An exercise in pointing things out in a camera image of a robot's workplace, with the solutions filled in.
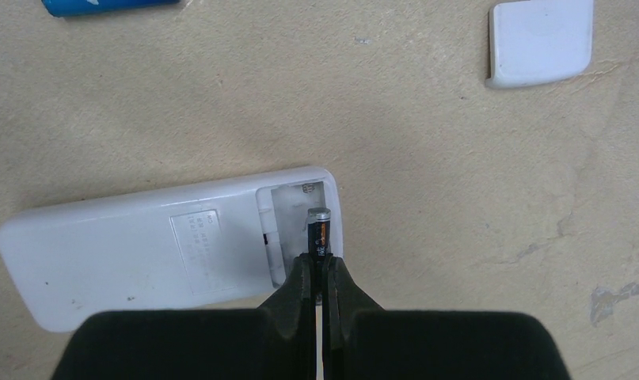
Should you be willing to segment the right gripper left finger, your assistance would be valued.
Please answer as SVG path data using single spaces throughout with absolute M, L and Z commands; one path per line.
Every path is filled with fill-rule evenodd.
M 260 306 L 109 311 L 71 337 L 54 379 L 314 379 L 314 263 L 294 259 Z

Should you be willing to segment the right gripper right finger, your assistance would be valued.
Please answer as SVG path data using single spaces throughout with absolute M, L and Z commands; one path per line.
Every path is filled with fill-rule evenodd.
M 325 259 L 326 379 L 568 379 L 553 337 L 525 313 L 385 310 L 339 257 Z

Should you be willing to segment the white remote control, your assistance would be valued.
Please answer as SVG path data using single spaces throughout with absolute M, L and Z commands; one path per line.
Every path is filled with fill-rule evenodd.
M 40 207 L 0 227 L 0 254 L 36 323 L 68 333 L 111 310 L 192 309 L 273 292 L 307 250 L 307 212 L 339 188 L 307 166 Z

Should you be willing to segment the black AAA battery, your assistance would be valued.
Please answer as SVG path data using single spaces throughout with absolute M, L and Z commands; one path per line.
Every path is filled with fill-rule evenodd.
M 313 207 L 307 212 L 306 231 L 308 253 L 314 261 L 323 261 L 330 254 L 331 210 Z

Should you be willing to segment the white battery cover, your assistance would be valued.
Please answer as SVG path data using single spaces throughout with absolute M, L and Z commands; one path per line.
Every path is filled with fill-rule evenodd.
M 593 0 L 514 1 L 489 11 L 490 75 L 513 89 L 581 74 L 592 57 Z

